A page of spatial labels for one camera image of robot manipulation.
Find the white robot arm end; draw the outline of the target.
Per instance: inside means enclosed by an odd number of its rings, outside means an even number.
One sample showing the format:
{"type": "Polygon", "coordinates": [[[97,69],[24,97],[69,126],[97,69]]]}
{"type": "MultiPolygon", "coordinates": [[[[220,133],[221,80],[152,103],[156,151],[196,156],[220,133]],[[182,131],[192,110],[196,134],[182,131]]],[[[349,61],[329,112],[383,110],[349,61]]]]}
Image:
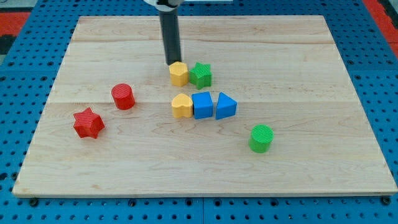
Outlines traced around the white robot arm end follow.
{"type": "Polygon", "coordinates": [[[144,2],[154,6],[158,11],[170,12],[178,8],[184,0],[144,0],[144,2]]]}

